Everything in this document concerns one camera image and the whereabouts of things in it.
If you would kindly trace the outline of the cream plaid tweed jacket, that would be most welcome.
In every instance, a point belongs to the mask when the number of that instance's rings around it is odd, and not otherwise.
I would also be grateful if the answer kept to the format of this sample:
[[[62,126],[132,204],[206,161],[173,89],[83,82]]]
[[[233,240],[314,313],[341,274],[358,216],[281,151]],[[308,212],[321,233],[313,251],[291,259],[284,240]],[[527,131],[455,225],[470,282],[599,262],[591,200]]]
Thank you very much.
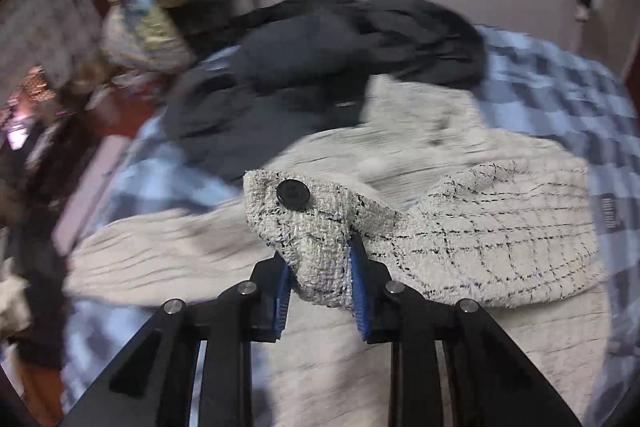
[[[218,296],[281,249],[290,329],[260,349],[271,426],[378,426],[387,350],[352,324],[348,236],[438,303],[471,298],[584,416],[608,337],[588,167],[486,126],[462,92],[375,77],[362,124],[306,136],[197,215],[119,219],[73,252],[66,291],[150,307]]]

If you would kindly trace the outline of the blue checkered bed quilt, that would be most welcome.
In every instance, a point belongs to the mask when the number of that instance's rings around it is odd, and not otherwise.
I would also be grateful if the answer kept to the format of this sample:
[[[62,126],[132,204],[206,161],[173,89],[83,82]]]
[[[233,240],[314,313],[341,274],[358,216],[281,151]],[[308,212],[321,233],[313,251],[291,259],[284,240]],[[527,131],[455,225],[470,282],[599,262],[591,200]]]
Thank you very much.
[[[567,391],[567,403],[584,414],[586,426],[604,426],[619,407],[629,388],[639,384],[639,119],[634,102],[623,83],[604,65],[570,54],[555,44],[496,28],[477,26],[487,49],[487,77],[471,93],[479,114],[491,129],[502,129],[550,140],[568,153],[587,161],[590,195],[596,216],[599,246],[611,276],[605,286],[568,299],[557,306],[570,308],[580,299],[596,305],[608,291],[611,324],[603,311],[570,317],[579,325],[565,351],[534,348],[543,369],[553,369],[549,381]],[[195,213],[211,210],[231,197],[231,185],[188,167],[179,147],[169,141],[161,109],[139,130],[126,159],[108,188],[107,201],[93,220],[89,233],[111,222],[145,213],[181,208]],[[454,153],[448,164],[410,172],[411,160],[393,150],[390,160],[378,155],[371,140],[373,130],[342,128],[307,136],[300,152],[300,165],[318,173],[344,174],[374,188],[388,202],[412,204],[419,188],[445,171],[463,165],[462,154]],[[363,160],[347,165],[350,142],[341,144],[335,160],[320,159],[317,150],[328,150],[335,138],[362,136]],[[113,299],[73,298],[72,313],[65,331],[63,409],[77,403],[116,353],[140,329],[151,312],[136,306],[113,306]],[[605,347],[603,338],[577,340],[587,326],[611,325]]]

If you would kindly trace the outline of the black puffer jacket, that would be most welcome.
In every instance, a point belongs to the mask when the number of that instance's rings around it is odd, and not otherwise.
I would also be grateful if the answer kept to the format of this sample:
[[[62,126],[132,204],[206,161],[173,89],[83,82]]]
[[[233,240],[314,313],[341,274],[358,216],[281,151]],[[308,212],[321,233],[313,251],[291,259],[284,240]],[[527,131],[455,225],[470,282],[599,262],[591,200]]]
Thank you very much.
[[[374,75],[471,89],[484,77],[480,33],[426,0],[293,0],[239,20],[221,65],[182,75],[162,125],[188,165],[239,186],[294,142],[355,127]]]

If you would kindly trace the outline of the pile of striped bedding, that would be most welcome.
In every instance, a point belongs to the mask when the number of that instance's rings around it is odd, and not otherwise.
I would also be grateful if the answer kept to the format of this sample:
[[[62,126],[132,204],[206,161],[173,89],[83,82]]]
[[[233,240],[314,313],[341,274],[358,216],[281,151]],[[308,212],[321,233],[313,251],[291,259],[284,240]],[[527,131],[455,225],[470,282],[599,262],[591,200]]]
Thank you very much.
[[[102,51],[111,63],[175,74],[235,40],[238,0],[108,0]]]

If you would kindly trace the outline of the plaid curtain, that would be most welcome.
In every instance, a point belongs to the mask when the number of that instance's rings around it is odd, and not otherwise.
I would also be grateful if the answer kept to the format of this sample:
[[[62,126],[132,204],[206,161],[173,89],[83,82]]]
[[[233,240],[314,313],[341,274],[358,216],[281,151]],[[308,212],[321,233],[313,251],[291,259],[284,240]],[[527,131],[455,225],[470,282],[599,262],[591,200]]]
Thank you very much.
[[[99,47],[101,21],[89,0],[1,1],[1,98],[29,69],[61,87]]]

